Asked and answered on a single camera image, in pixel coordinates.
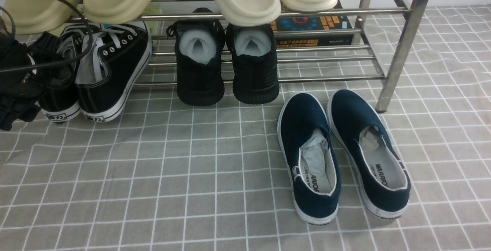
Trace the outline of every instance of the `black high-top sneaker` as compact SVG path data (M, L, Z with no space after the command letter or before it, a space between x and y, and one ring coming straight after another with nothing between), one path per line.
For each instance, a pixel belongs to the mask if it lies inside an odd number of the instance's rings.
M195 13L210 13L198 8ZM177 96L190 106L210 106L225 92L221 77L221 52L225 32L219 20L177 21L167 29L176 37Z
M53 52L58 45L58 37L49 33L44 33L29 48L0 33L0 69L63 60ZM0 74L0 130L10 131L17 119L33 121L41 109L36 103L46 94L52 78L51 69Z
M229 25L226 35L234 66L233 91L245 104L266 104L279 94L276 41L269 24Z
M87 42L85 36L83 49ZM144 22L112 25L95 33L92 51L81 60L75 79L86 118L94 122L117 118L151 55L152 38Z
M93 33L100 31L100 25L91 23ZM56 47L65 59L74 58L82 52L82 41L87 35L87 28L81 24L70 24L61 33L61 45ZM77 87L74 83L74 75L79 69L80 61L70 67L56 69L54 84L59 87L65 85L64 90L50 90L39 100L41 112L46 118L55 122L63 123L75 118L81 111L78 102Z

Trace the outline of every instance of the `blue canvas shoe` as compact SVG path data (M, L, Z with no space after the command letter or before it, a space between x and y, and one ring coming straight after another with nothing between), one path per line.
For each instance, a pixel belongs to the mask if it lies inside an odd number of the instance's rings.
M326 225L338 210L341 179L331 149L324 108L310 94L298 94L284 105L277 134L290 171L293 204L300 218Z
M331 130L356 171L363 203L375 216L400 217L411 183L375 110L355 92L339 90L329 100Z

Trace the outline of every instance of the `white shoelace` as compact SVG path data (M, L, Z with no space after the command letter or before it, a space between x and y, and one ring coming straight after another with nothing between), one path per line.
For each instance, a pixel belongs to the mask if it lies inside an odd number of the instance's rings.
M118 28L121 30L115 29L102 29L100 32L93 34L94 42L92 44L91 52L88 53L80 62L79 73L77 74L77 79L75 80L78 84L95 84L102 81L105 78L105 75L108 72L107 67L102 63L99 58L99 48L104 43L102 38L106 35L109 35L116 46L117 49L121 48L121 44L127 44L127 40L120 40L117 37L117 34L125 33L129 31L132 33L132 36L128 36L128 40L132 40L133 36L137 36L137 32L131 27L123 26L123 25L112 25L113 28ZM82 48L85 49L88 45L88 37L84 37ZM115 52L114 48L110 48L109 52ZM107 50L103 51L104 55L108 55Z

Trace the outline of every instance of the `metal shoe rack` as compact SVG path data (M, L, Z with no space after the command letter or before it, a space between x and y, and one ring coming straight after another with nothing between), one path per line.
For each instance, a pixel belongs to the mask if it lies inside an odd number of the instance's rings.
M212 0L154 0L155 2L196 2L196 1L212 1ZM365 74L365 75L350 75L350 76L319 76L319 77L296 77L296 78L279 78L280 83L309 83L309 82L329 82L329 81L353 81L353 80L382 80L382 91L377 102L376 110L378 112L385 112L387 110L388 104L392 98L395 87L397 85L400 73L403 70L405 61L410 52L412 42L416 36L419 23L423 17L423 13L428 4L428 0L413 0L409 3L407 0L394 0L396 7L394 8L370 8L371 0L361 0L359 8L349 8L349 9L335 9L332 11L318 12L318 13L297 13L297 12L283 12L281 17L318 17L318 16L328 16L328 15L351 15L356 16L356 22L353 29L343 29L343 30L328 30L328 31L300 31L300 32L289 32L289 33L277 33L277 35L282 34L282 36L298 36L301 34L309 35L346 35L353 34L353 44L352 45L339 45L339 46L321 46L312 48L279 48L278 53L285 52L297 52L301 54L302 52L316 52L316 51L356 51L356 50L366 50L368 55L350 55L343 57L295 57L295 58L281 58L278 60L279 68L281 69L281 64L284 63L319 63L319 62L341 62L341 61L366 61L370 60L373 62L375 67L375 74ZM391 66L387 73L381 68L377 56L373 52L370 41L365 34L364 23L367 15L390 15L390 14L402 14L405 18L405 25L400 36L400 40L397 46L397 50L392 59ZM193 13L193 14L183 14L183 15L144 15L137 20L141 21L175 21L175 20L203 20L203 19L223 19L220 14L214 13ZM70 22L78 22L80 18L72 18ZM167 36L158 35L152 36L154 40L165 40ZM229 55L230 52L224 51L223 55ZM174 52L153 52L154 57L168 58L172 59L175 57ZM175 68L175 58L173 61L157 61L149 63L149 68ZM230 60L224 60L224 65L231 65ZM232 80L226 80L226 84L231 84ZM175 81L162 81L162 82L152 82L152 83L137 83L135 88L155 88L155 87L174 87L177 83Z

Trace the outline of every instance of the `shoe insert paper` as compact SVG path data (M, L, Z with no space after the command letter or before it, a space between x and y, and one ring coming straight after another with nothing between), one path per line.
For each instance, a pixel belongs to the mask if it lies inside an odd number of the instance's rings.
M300 174L307 186L316 193L331 194L336 187L336 171L328 141L316 129L300 147Z
M216 42L208 31L190 29L182 34L179 50L198 63L208 64L216 54Z
M271 39L264 31L256 28L241 29L234 44L237 55L260 57L271 51Z
M392 190L404 186L399 163L387 149L377 127L363 130L359 143L368 169L379 183Z

